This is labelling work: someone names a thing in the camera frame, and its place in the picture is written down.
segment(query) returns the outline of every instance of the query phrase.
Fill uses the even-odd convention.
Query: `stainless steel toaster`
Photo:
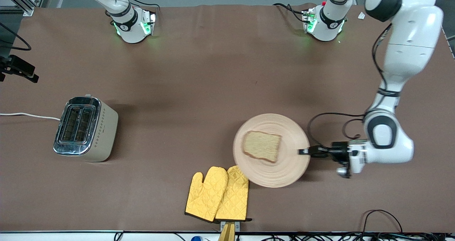
[[[118,114],[101,100],[86,95],[74,97],[65,106],[54,141],[62,156],[101,162],[111,154]]]

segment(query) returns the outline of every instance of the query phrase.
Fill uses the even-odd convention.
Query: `plate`
[[[276,163],[255,159],[243,152],[243,137],[248,131],[281,135]],[[304,174],[310,156],[298,155],[298,150],[308,147],[308,138],[296,122],[279,114],[262,114],[246,121],[237,131],[233,147],[234,160],[253,183],[268,188],[279,188],[294,183]]]

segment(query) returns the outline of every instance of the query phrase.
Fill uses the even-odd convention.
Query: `toaster slot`
[[[63,129],[62,141],[71,141],[73,131],[75,129],[77,117],[79,116],[80,108],[71,108],[68,114],[68,118],[65,122],[65,128]]]
[[[81,120],[80,120],[79,126],[77,128],[75,141],[77,141],[77,142],[85,142],[86,141],[86,137],[87,137],[87,133],[88,133],[88,127],[90,126],[92,112],[93,112],[92,108],[83,109],[82,114],[81,114]]]

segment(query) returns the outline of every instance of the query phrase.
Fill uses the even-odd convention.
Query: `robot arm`
[[[304,13],[309,24],[304,30],[321,41],[333,40],[344,24],[344,18],[353,4],[353,0],[327,0],[324,5],[316,6]]]
[[[151,35],[156,16],[149,11],[132,6],[129,0],[95,0],[111,15],[117,34],[125,42],[138,43]]]
[[[330,155],[343,165],[339,175],[349,178],[366,163],[404,163],[414,154],[414,142],[405,134],[395,116],[405,83],[428,63],[439,38],[443,12],[436,0],[366,0],[369,15],[380,21],[392,19],[383,80],[371,107],[364,116],[367,139],[334,142],[331,148],[310,147],[301,154]]]

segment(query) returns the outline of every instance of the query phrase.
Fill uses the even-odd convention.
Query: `oven mitt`
[[[203,180],[202,173],[195,173],[188,194],[186,215],[213,222],[226,190],[228,174],[221,167],[212,166]]]
[[[248,178],[237,165],[227,170],[228,186],[215,219],[219,221],[250,221],[247,219]]]

